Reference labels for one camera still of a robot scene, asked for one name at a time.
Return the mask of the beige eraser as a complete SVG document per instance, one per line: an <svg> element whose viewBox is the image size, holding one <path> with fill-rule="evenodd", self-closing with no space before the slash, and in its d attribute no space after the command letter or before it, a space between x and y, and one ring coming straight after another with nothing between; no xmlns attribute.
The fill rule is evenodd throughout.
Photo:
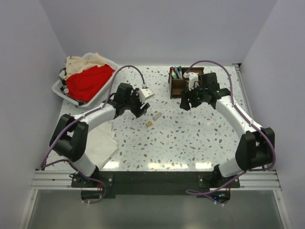
<svg viewBox="0 0 305 229"><path fill-rule="evenodd" d="M153 117L153 120L157 120L159 117L161 116L161 113L157 113L154 117Z"/></svg>

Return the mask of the brown wooden desk organizer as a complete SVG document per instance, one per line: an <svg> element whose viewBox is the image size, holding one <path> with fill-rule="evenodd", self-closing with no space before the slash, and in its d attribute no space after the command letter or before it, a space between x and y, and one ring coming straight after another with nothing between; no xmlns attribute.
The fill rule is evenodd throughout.
<svg viewBox="0 0 305 229"><path fill-rule="evenodd" d="M182 67L182 74L184 74L189 67ZM187 89L188 88L188 82L185 79L180 79L180 76L177 74L177 76L179 77L178 79L174 79L172 78L171 75L171 69L175 68L174 66L170 67L169 69L169 76L168 76L168 84L169 84L169 95L170 95L170 99L174 99L174 98L180 98L181 97L181 91L183 89Z"/></svg>

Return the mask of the green capped white marker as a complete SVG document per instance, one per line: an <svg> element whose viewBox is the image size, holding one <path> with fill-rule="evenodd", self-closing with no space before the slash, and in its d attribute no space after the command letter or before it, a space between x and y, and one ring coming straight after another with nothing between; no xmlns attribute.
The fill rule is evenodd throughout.
<svg viewBox="0 0 305 229"><path fill-rule="evenodd" d="M180 76L180 79L183 78L182 67L181 66L179 66L179 76Z"/></svg>

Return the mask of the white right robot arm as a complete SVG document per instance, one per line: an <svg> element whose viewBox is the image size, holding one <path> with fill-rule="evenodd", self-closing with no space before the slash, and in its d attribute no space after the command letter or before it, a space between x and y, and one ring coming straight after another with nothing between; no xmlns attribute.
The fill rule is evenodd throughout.
<svg viewBox="0 0 305 229"><path fill-rule="evenodd" d="M186 111L202 103L209 104L231 125L239 137L233 158L214 166L211 180L217 187L224 187L229 178L248 170L256 170L275 163L275 133L263 128L240 107L227 88L221 88L216 73L199 75L184 73L187 88L181 91L180 108Z"/></svg>

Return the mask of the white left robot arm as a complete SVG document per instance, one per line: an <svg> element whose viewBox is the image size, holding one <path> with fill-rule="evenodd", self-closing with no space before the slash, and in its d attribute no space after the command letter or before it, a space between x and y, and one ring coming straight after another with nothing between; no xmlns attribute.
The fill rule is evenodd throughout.
<svg viewBox="0 0 305 229"><path fill-rule="evenodd" d="M150 88L133 88L128 83L119 84L98 107L85 113L60 117L50 140L50 149L64 157L76 171L82 174L82 182L94 187L99 181L99 169L85 153L88 133L101 124L114 120L129 110L139 118L147 112L150 105L146 102L153 97Z"/></svg>

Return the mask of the white folded cloth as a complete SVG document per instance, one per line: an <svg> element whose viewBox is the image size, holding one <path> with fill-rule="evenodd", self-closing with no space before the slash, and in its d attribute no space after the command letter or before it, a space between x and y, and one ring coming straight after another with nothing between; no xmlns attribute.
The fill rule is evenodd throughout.
<svg viewBox="0 0 305 229"><path fill-rule="evenodd" d="M109 122L99 125L88 133L85 153L99 169L103 168L118 149L114 135L112 124Z"/></svg>

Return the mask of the red cloth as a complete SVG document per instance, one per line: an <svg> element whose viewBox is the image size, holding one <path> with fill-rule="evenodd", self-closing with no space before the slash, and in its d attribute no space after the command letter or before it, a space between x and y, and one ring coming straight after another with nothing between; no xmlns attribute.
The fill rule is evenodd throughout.
<svg viewBox="0 0 305 229"><path fill-rule="evenodd" d="M74 74L66 80L69 90L67 94L74 100L88 103L106 85L114 72L113 68L105 64Z"/></svg>

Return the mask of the beige cloth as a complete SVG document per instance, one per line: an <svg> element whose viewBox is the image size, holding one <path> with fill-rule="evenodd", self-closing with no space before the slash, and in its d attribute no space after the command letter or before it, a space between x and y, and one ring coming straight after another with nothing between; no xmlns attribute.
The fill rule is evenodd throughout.
<svg viewBox="0 0 305 229"><path fill-rule="evenodd" d="M68 56L65 60L66 74L63 78L64 80L67 80L74 74L82 73L84 70L88 70L92 67L101 67L106 64L106 60L97 52L91 55L89 58L80 56Z"/></svg>

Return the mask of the white plastic basket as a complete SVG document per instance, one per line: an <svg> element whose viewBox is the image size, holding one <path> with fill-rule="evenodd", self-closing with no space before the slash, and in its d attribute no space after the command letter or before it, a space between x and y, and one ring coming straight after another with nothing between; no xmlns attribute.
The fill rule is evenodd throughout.
<svg viewBox="0 0 305 229"><path fill-rule="evenodd" d="M92 56L94 55L94 53L92 52L89 52L89 53L86 53L82 56L82 58L85 58L85 59L89 59L91 58ZM112 60L109 60L105 57L103 57L104 60L106 61L106 63L112 67L115 71L117 71L120 67L119 64L117 64L116 62L112 61ZM110 87L110 82L111 80L113 79L113 76L110 77L110 80L105 84L105 86L103 86L99 92L89 101L89 102L83 102L83 101L78 101L78 100L74 100L72 99L71 97L69 97L67 94L64 93L64 85L63 85L63 78L61 78L59 76L58 80L53 84L52 86L52 91L57 94L59 97L63 98L64 100L68 101L69 103L75 105L76 107L82 107L82 108L85 108L85 109L92 109L93 108L93 105L95 105L97 103L97 101L99 99L101 99L101 97L107 92L107 90L109 89Z"/></svg>

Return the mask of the aluminium right side rail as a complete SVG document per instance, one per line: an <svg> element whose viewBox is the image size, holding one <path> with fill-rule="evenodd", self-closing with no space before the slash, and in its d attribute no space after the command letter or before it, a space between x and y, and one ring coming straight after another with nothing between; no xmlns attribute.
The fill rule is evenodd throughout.
<svg viewBox="0 0 305 229"><path fill-rule="evenodd" d="M240 66L241 66L241 64L239 64L239 63L233 63L233 67L235 68L235 72L237 74L238 82L239 82L241 92L242 92L242 95L243 95L243 98L244 98L244 103L245 103L247 113L251 118L253 118L253 112L252 112L252 109L250 107L248 95L247 95L245 84L244 84L244 81L243 81L243 76L242 76L242 73L240 71Z"/></svg>

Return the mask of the aluminium rail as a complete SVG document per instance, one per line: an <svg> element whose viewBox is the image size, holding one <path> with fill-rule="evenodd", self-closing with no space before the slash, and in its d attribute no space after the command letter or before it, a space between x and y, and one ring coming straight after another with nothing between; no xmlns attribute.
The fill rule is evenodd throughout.
<svg viewBox="0 0 305 229"><path fill-rule="evenodd" d="M30 189L36 190L71 190L72 171L36 171ZM281 185L275 171L252 171L239 177L239 188L231 190L271 190L281 191Z"/></svg>
<svg viewBox="0 0 305 229"><path fill-rule="evenodd" d="M244 84L244 81L243 81L243 76L242 76L242 73L240 71L240 66L241 66L241 64L239 64L239 63L233 63L233 67L235 68L235 72L237 74L238 82L239 82L241 92L242 92L242 95L243 95L243 98L244 98L244 103L245 103L247 113L251 118L253 118L253 112L252 112L252 109L250 107L248 95L247 95L245 84Z"/></svg>

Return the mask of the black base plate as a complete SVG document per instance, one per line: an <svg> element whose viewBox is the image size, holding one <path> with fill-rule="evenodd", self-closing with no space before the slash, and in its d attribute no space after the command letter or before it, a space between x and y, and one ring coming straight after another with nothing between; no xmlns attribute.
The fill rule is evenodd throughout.
<svg viewBox="0 0 305 229"><path fill-rule="evenodd" d="M239 188L235 177L214 172L110 172L100 171L95 178L78 173L69 176L72 188L81 188L82 200L115 198L117 195L181 196L193 189L206 193L214 188Z"/></svg>

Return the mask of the aluminium front rail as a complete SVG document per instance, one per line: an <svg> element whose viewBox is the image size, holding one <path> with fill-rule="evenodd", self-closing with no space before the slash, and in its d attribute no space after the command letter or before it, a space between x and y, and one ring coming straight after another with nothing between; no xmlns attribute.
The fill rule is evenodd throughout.
<svg viewBox="0 0 305 229"><path fill-rule="evenodd" d="M71 190L72 171L36 171L30 189L36 190ZM281 185L275 171L252 171L239 177L239 188L231 190L271 190L281 191Z"/></svg>

